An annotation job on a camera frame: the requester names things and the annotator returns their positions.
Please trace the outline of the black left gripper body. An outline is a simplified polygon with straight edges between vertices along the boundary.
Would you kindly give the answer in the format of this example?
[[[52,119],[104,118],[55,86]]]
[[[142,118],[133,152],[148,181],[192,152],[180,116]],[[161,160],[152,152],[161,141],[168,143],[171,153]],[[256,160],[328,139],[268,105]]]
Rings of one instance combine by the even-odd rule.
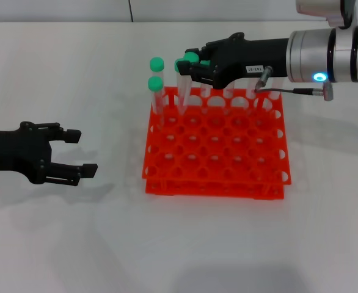
[[[46,181],[51,163],[51,123],[23,121],[14,131],[0,131],[0,171],[18,172],[32,184]]]

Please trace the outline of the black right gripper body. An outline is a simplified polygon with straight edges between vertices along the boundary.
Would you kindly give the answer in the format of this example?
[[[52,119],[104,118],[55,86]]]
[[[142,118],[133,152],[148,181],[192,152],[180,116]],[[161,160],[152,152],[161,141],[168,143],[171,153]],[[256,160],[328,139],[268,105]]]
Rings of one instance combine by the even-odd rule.
[[[287,38],[246,40],[242,32],[210,43],[213,87],[223,89],[242,78],[259,78],[266,67],[272,77],[287,76]]]

